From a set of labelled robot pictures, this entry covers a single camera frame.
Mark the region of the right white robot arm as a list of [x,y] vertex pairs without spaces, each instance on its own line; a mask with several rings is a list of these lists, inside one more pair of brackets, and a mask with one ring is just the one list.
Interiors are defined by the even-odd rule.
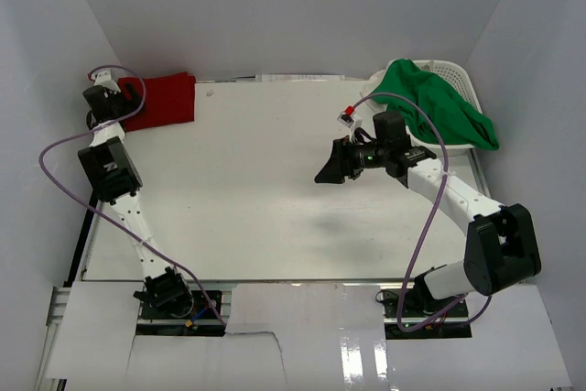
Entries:
[[465,238],[463,259],[418,275],[404,295],[405,305],[432,310],[473,292],[489,297],[540,273],[537,238],[526,207],[505,206],[449,175],[433,152],[412,144],[400,112],[376,114],[373,123],[372,136],[358,128],[353,136],[333,141],[315,182],[343,184],[366,169],[381,168],[431,201],[432,211],[448,216]]

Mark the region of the green t shirt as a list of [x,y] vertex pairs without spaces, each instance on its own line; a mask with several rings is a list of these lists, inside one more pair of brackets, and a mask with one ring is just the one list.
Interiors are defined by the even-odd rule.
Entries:
[[372,92],[373,102],[401,112],[418,140],[436,144],[439,133],[448,146],[469,144],[489,151],[500,147],[492,121],[438,74],[422,70],[409,59],[394,60],[386,69]]

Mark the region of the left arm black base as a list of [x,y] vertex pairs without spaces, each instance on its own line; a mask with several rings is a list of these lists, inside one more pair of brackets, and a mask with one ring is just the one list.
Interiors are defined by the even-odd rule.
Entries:
[[188,292],[181,281],[152,283],[137,290],[140,302],[136,334],[139,336],[212,336],[224,335],[223,325],[212,308],[221,311],[222,292],[208,290],[213,307],[199,290]]

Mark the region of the red t shirt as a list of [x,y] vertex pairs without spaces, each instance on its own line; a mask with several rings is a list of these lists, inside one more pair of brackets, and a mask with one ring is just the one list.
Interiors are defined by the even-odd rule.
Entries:
[[196,77],[181,72],[144,79],[146,101],[141,111],[122,122],[126,132],[195,120]]

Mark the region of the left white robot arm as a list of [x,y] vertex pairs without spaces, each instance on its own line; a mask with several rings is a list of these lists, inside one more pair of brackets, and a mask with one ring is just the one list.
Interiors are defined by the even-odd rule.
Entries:
[[133,86],[128,85],[126,91],[130,99],[117,85],[96,82],[83,92],[96,131],[90,145],[78,152],[78,158],[99,201],[110,205],[118,222],[131,232],[129,242],[144,277],[144,287],[134,297],[158,312],[183,318],[194,307],[193,296],[183,275],[160,256],[162,251],[142,213],[142,180],[125,149],[125,130],[117,121],[141,103]]

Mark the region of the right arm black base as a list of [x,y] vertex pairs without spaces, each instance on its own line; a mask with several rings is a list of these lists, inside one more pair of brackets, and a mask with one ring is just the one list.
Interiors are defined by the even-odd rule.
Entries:
[[[464,299],[427,326],[413,332],[401,331],[396,324],[399,293],[398,288],[381,289],[374,297],[374,300],[382,304],[384,308],[385,337],[388,341],[469,339],[472,337],[471,324],[467,322],[469,310]],[[411,306],[405,299],[402,323],[406,328],[412,328],[449,303],[450,299],[444,299],[437,305],[428,306],[425,310],[420,306]]]

